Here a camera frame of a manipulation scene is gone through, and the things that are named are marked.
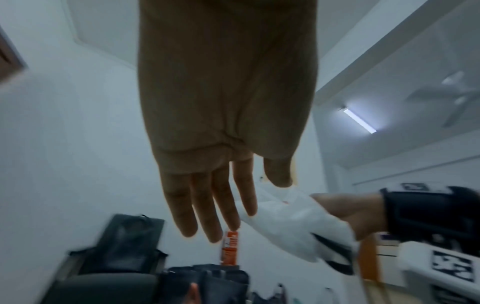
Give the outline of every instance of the fan blade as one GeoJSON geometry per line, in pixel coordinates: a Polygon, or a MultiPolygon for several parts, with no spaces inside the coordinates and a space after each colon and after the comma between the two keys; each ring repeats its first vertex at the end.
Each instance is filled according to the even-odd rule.
{"type": "Polygon", "coordinates": [[[446,119],[446,121],[443,123],[442,127],[444,128],[449,128],[453,126],[457,121],[460,119],[462,114],[465,112],[469,104],[472,102],[472,99],[467,100],[463,102],[462,104],[459,104],[456,106],[455,110],[450,114],[450,116],[446,119]]]}
{"type": "Polygon", "coordinates": [[[451,86],[426,86],[411,93],[406,98],[406,101],[423,101],[423,100],[438,100],[438,99],[455,99],[460,97],[461,93],[457,88],[451,86]]]}

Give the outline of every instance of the fluorescent light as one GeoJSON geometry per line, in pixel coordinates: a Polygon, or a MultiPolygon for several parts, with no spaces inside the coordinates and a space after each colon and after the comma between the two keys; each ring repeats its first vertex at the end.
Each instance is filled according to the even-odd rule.
{"type": "Polygon", "coordinates": [[[370,134],[373,134],[376,132],[374,128],[372,128],[371,125],[366,123],[362,118],[358,117],[354,112],[350,111],[348,108],[344,108],[343,112],[350,116],[353,120],[355,120],[359,125],[364,127],[367,131],[370,132],[370,134]]]}

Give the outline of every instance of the ceiling fan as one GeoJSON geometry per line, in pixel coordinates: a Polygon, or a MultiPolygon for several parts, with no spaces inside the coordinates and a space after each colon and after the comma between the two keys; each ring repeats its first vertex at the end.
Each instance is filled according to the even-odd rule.
{"type": "Polygon", "coordinates": [[[443,123],[442,127],[449,128],[456,124],[468,106],[473,102],[480,102],[480,90],[468,88],[462,82],[465,73],[457,71],[447,76],[438,86],[422,87],[407,97],[406,101],[451,100],[455,109],[443,123]]]}

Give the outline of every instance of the orange bottle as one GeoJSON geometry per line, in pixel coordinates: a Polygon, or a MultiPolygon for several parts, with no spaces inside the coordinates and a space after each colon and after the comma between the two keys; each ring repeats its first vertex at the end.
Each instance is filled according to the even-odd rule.
{"type": "Polygon", "coordinates": [[[220,262],[222,265],[235,266],[237,264],[238,246],[239,233],[236,231],[226,232],[221,246],[220,262]]]}

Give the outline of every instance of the ceiling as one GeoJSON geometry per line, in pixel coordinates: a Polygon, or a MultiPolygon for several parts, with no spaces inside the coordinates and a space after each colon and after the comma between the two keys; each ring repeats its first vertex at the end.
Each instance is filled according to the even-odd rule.
{"type": "MultiPolygon", "coordinates": [[[[319,0],[318,51],[326,54],[379,0],[319,0]]],[[[66,0],[83,44],[136,64],[139,12],[136,0],[66,0]]]]}
{"type": "Polygon", "coordinates": [[[331,100],[314,107],[320,147],[347,168],[480,128],[480,102],[449,129],[441,127],[453,101],[407,103],[424,85],[439,85],[457,70],[480,88],[479,0],[468,0],[398,49],[331,100]],[[348,106],[378,130],[369,134],[338,109],[348,106]]]}

